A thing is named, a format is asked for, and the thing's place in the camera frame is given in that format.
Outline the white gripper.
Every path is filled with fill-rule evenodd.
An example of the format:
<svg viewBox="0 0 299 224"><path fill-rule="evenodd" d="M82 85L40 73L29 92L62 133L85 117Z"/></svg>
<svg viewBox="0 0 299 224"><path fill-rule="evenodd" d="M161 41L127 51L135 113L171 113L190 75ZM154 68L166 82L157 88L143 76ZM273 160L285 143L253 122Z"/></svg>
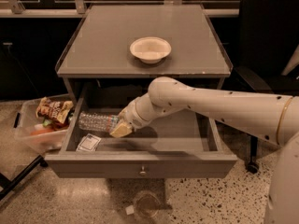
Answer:
<svg viewBox="0 0 299 224"><path fill-rule="evenodd" d="M119 113L122 122L118 123L112 130L110 133L111 136L121 138L130 134L132 131L149 125L149 122L142 119L137 112L136 105L138 101L139 97L135 98Z"/></svg>

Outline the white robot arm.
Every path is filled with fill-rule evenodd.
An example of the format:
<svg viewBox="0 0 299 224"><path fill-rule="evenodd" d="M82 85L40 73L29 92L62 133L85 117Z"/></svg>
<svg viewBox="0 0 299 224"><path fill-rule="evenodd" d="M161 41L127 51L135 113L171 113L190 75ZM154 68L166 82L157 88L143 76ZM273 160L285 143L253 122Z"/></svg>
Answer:
<svg viewBox="0 0 299 224"><path fill-rule="evenodd" d="M200 89L157 77L119 114L110 134L124 137L153 120L188 109L282 147L269 188L264 224L299 224L299 97Z"/></svg>

